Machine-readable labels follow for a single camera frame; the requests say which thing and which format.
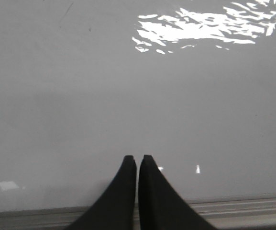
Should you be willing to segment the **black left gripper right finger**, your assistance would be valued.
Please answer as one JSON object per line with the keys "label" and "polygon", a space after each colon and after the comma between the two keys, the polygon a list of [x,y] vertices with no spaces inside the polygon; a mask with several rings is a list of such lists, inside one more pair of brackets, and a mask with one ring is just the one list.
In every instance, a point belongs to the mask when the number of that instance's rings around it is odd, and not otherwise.
{"label": "black left gripper right finger", "polygon": [[142,230],[214,230],[173,189],[151,155],[144,155],[138,182]]}

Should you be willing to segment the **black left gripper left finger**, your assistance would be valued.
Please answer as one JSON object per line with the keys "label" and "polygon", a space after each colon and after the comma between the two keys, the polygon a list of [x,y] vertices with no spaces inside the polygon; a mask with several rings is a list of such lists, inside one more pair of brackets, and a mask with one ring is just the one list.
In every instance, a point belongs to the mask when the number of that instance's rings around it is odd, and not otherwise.
{"label": "black left gripper left finger", "polygon": [[137,166],[126,155],[104,193],[67,230],[132,230]]}

